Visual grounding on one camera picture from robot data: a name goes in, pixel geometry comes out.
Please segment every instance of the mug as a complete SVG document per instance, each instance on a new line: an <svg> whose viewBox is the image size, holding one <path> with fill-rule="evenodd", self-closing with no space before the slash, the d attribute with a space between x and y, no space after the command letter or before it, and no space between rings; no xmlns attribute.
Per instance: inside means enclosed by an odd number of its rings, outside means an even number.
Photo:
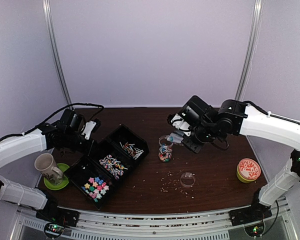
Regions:
<svg viewBox="0 0 300 240"><path fill-rule="evenodd" d="M50 153L38 156L34 167L53 185L59 185L63 181L64 173L58 168L54 156Z"/></svg>

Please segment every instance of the dark brown tabletop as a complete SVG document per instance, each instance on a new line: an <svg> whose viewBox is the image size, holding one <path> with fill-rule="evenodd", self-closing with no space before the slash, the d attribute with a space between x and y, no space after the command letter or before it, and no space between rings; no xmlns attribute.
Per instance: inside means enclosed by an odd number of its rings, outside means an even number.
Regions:
<svg viewBox="0 0 300 240"><path fill-rule="evenodd" d="M236 176L237 165L243 158L256 157L244 136L228 136L229 149L221 151L206 144L200 153L184 146L173 146L172 160L158 158L159 137L173 130L167 116L178 108L107 108L97 117L102 125L91 137L101 141L119 124L125 124L145 139L150 153L128 176L122 186L104 204L101 211L124 214L174 214L226 209L249 205L253 193L267 182L263 174L255 182L245 184ZM77 109L88 119L95 109ZM72 165L81 155L66 152L63 157L53 152L57 163ZM186 188L180 184L183 173L195 174L195 184ZM43 180L39 187L46 190ZM97 211L73 184L62 190L50 191L59 205L68 208Z"/></svg>

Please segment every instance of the mug handle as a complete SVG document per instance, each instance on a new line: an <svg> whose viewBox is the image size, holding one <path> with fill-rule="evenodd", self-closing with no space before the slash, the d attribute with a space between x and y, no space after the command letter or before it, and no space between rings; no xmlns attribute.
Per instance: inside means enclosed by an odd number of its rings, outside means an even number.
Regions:
<svg viewBox="0 0 300 240"><path fill-rule="evenodd" d="M57 167L52 167L51 169L52 171L54 171L56 174L58 174L61 178L64 176L64 173Z"/></svg>

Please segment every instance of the green plate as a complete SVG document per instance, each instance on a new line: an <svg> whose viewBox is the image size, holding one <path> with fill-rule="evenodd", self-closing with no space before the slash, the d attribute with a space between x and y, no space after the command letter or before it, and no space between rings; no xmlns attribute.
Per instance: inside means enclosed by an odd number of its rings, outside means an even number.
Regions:
<svg viewBox="0 0 300 240"><path fill-rule="evenodd" d="M65 163L58 163L58 168L60 168L60 170L62 172L66 171L68 168L70 168L67 164ZM43 182L44 185L50 189L50 190L60 190L63 189L65 186L68 185L69 183L69 179L66 177L66 175L63 175L63 181L59 184L59 185L53 185L52 183L50 183L45 177L43 178Z"/></svg>

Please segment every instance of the yellow container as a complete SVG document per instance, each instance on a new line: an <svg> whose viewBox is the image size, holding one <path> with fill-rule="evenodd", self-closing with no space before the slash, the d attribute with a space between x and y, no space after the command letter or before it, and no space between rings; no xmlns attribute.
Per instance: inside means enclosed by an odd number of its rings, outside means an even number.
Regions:
<svg viewBox="0 0 300 240"><path fill-rule="evenodd" d="M245 184L256 181L260 175L261 168L259 164L250 158L242 159L236 168L237 178Z"/></svg>

